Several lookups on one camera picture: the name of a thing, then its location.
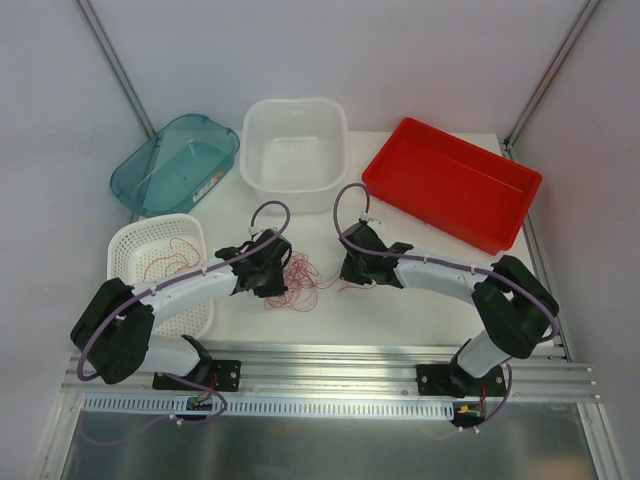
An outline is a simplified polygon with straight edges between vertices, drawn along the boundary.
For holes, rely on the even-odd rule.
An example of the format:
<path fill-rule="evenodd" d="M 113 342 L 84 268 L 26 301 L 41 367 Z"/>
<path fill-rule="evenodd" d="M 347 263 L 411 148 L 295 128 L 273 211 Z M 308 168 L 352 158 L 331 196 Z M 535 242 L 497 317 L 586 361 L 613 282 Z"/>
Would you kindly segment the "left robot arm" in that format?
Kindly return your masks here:
<path fill-rule="evenodd" d="M 159 281 L 128 285 L 105 281 L 70 333 L 80 352 L 76 375 L 107 385 L 136 372 L 150 372 L 158 390 L 211 389 L 222 382 L 218 361 L 190 334 L 166 337 L 155 330 L 202 303 L 251 292 L 283 295 L 291 243 L 267 229 L 239 247 L 218 250 L 213 259 Z"/>

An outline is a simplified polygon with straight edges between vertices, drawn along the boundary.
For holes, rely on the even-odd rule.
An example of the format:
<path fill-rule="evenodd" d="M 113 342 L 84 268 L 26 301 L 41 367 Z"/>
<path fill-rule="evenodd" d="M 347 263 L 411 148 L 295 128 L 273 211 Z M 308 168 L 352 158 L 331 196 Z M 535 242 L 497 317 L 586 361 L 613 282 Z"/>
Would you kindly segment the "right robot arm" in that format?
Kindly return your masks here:
<path fill-rule="evenodd" d="M 339 236 L 346 249 L 340 277 L 357 284 L 420 289 L 473 306 L 483 329 L 446 364 L 419 364 L 423 396 L 503 396 L 504 370 L 511 359 L 527 359 L 538 344 L 559 332 L 559 305 L 514 256 L 473 266 L 430 256 L 408 243 L 384 244 L 360 220 Z"/>

